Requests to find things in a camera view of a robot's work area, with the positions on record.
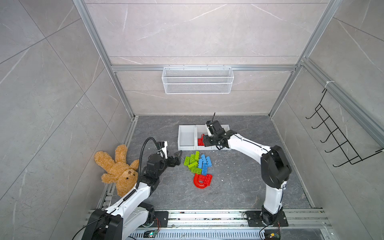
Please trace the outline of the long red lego brick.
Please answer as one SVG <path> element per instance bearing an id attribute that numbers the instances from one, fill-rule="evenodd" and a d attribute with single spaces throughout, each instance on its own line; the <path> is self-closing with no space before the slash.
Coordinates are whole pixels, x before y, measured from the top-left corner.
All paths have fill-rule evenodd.
<path id="1" fill-rule="evenodd" d="M 199 138 L 199 141 L 201 144 L 203 144 L 204 136 L 205 136 L 205 134 L 202 134 L 201 137 Z"/>

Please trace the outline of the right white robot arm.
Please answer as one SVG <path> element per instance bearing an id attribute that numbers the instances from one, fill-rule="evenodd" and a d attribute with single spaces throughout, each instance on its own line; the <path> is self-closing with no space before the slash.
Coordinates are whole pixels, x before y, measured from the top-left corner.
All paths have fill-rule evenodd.
<path id="1" fill-rule="evenodd" d="M 283 212 L 284 190 L 292 172 L 290 163 L 279 146 L 264 146 L 244 138 L 239 133 L 225 129 L 219 121 L 206 122 L 208 134 L 203 137 L 205 147 L 228 148 L 241 152 L 261 165 L 261 175 L 266 184 L 266 196 L 261 218 L 266 226 L 274 224 Z"/>

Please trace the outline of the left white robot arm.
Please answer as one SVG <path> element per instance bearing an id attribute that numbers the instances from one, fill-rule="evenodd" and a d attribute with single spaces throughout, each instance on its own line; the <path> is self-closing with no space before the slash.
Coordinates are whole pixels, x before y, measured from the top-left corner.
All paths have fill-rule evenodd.
<path id="1" fill-rule="evenodd" d="M 138 160 L 127 163 L 128 148 L 120 145 L 112 158 L 108 153 L 99 151 L 94 159 L 106 173 L 101 177 L 103 183 L 115 184 L 118 196 L 115 204 L 105 210 L 95 210 L 88 223 L 81 229 L 83 240 L 125 240 L 140 226 L 151 226 L 159 223 L 156 219 L 154 206 L 145 203 L 160 183 L 161 174 L 168 167 L 179 166 L 182 162 L 182 151 L 169 155 L 168 143 L 157 142 L 153 137 L 145 140 L 152 141 L 156 153 L 148 158 L 143 168 L 143 145 Z"/>

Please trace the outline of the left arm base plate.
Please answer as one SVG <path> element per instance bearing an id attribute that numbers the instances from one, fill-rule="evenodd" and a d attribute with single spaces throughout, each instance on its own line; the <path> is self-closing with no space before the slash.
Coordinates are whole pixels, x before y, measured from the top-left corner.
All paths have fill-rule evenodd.
<path id="1" fill-rule="evenodd" d="M 169 221 L 168 211 L 150 212 L 147 221 L 142 225 L 144 228 L 167 228 Z"/>

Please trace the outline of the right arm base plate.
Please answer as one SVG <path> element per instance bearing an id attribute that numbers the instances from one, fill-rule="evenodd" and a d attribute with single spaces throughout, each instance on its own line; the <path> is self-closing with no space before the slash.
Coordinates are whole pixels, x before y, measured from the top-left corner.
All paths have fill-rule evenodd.
<path id="1" fill-rule="evenodd" d="M 288 221 L 283 211 L 275 215 L 263 211 L 246 211 L 244 214 L 249 227 L 288 227 Z"/>

